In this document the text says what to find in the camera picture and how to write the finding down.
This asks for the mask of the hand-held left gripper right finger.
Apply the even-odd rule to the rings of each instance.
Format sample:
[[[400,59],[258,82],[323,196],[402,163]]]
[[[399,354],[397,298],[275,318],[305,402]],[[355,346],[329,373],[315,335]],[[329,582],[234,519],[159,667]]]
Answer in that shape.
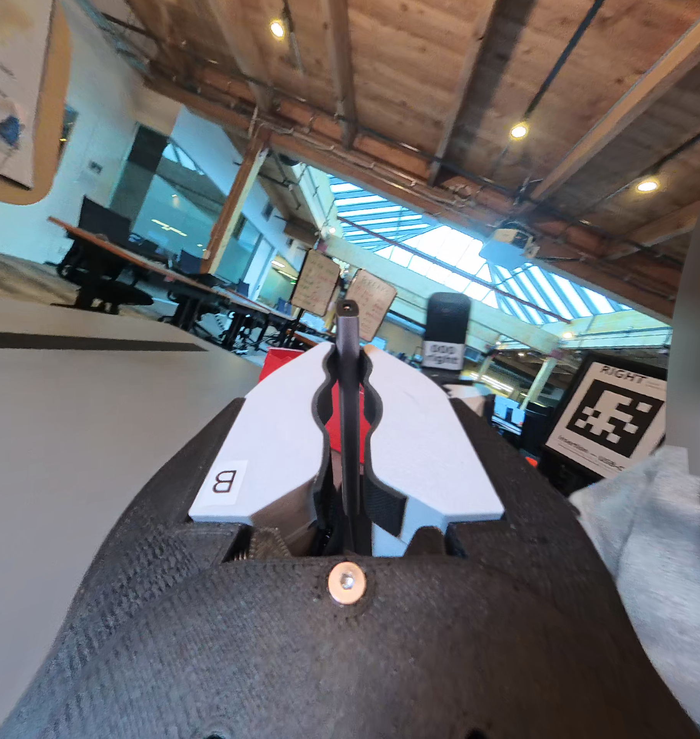
[[[421,528],[501,520],[504,505],[446,392],[375,346],[363,355],[372,555],[401,557]]]

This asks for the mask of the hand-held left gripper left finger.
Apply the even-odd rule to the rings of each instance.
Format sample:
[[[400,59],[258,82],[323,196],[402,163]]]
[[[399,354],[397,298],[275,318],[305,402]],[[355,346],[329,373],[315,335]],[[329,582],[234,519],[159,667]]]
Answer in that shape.
[[[320,343],[244,398],[198,489],[194,522],[310,525],[330,467],[336,347]]]

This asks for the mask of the red plastic bin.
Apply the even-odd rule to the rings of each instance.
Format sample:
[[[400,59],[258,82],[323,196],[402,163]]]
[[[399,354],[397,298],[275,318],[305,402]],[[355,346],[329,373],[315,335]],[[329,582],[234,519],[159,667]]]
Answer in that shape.
[[[272,373],[281,369],[281,367],[289,364],[291,361],[302,356],[307,351],[302,349],[280,349],[271,348],[266,353],[266,358],[263,363],[263,368],[259,376],[259,382],[262,382],[265,378],[270,376]],[[342,451],[341,432],[340,432],[340,401],[339,401],[339,386],[335,382],[332,387],[332,414],[327,420],[326,429],[329,436],[330,448],[336,453]]]

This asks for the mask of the silver usb hub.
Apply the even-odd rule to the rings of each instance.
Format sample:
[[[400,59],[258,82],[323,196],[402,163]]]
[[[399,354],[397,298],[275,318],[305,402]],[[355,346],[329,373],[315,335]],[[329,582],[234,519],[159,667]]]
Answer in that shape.
[[[354,301],[337,306],[337,385],[339,403],[342,501],[346,520],[345,548],[362,550],[362,485],[360,464],[360,313]]]

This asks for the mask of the skylight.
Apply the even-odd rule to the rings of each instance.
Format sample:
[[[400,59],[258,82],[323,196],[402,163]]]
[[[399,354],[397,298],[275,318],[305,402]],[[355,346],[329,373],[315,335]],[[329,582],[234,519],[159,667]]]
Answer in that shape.
[[[550,267],[532,261],[502,264],[484,254],[486,239],[441,225],[337,175],[325,178],[339,221],[337,233],[349,244],[513,318],[544,327],[559,318],[572,322],[637,310]]]

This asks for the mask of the whiteboard with handwriting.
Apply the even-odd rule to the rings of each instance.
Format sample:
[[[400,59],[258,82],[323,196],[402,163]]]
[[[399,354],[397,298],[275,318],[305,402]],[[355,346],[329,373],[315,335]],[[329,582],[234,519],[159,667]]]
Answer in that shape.
[[[355,272],[345,299],[357,305],[361,340],[371,342],[374,339],[396,298],[397,289],[392,284],[363,268]]]
[[[338,285],[340,273],[339,264],[331,257],[316,249],[306,252],[291,293],[291,306],[317,317],[324,317]]]

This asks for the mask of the ceiling mounted unit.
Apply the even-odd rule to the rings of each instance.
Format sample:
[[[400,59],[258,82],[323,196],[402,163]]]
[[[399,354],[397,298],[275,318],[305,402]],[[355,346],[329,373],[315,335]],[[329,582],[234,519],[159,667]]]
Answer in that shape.
[[[539,245],[535,234],[514,221],[505,221],[484,242],[480,256],[497,267],[514,271],[535,259]]]

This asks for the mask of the black framed tag sign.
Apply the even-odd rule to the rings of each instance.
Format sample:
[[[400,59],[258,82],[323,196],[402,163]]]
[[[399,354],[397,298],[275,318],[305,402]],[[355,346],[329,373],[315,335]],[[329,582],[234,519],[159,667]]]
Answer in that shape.
[[[611,479],[663,442],[666,401],[664,368],[589,351],[556,408],[542,458]]]

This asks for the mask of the wooden office desk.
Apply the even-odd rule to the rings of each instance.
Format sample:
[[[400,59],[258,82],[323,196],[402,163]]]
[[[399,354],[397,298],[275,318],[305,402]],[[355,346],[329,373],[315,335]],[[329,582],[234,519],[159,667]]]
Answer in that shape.
[[[171,268],[165,267],[163,264],[154,261],[153,259],[142,256],[136,252],[129,251],[128,249],[116,245],[110,242],[107,238],[97,236],[91,232],[67,223],[57,217],[49,216],[47,221],[54,224],[57,227],[62,228],[72,239],[84,240],[96,247],[107,251],[116,257],[127,261],[128,263],[134,264],[136,267],[147,271],[149,273],[156,273],[161,275],[167,282],[179,282],[180,284],[186,285],[195,291],[202,293],[210,293],[223,301],[227,301],[230,304],[235,304],[241,308],[245,308],[250,313],[261,313],[268,317],[269,322],[276,321],[277,325],[280,326],[282,333],[280,334],[283,338],[281,340],[281,346],[287,346],[290,338],[298,337],[299,331],[299,320],[293,320],[289,315],[281,313],[275,309],[270,309],[263,304],[253,301],[251,299],[242,296],[240,293],[226,288],[222,284],[207,284],[204,281],[199,281],[193,278],[189,278],[185,274],[181,274]]]

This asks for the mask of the black office chair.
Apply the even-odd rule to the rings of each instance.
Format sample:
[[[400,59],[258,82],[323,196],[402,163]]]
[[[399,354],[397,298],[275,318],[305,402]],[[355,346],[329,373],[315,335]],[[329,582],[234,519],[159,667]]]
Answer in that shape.
[[[130,243],[131,220],[84,196],[78,228],[117,247]],[[60,277],[78,286],[76,300],[69,308],[118,315],[120,307],[150,307],[154,300],[135,284],[119,280],[132,264],[87,238],[66,233],[72,239],[67,254],[57,265]]]

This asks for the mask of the instruction poster board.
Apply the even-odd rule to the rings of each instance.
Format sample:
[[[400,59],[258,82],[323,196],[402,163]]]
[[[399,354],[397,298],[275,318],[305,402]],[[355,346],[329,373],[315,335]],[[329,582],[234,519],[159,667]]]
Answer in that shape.
[[[70,65],[59,2],[0,1],[0,202],[29,206],[49,194]]]

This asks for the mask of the wooden support post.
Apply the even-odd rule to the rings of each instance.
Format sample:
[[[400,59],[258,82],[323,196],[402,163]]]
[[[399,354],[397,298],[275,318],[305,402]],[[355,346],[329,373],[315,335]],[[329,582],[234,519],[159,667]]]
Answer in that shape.
[[[201,274],[214,274],[222,261],[226,246],[234,235],[244,204],[258,178],[269,153],[270,134],[263,127],[253,134],[246,147],[243,161],[227,194],[221,212],[213,226],[201,260]]]

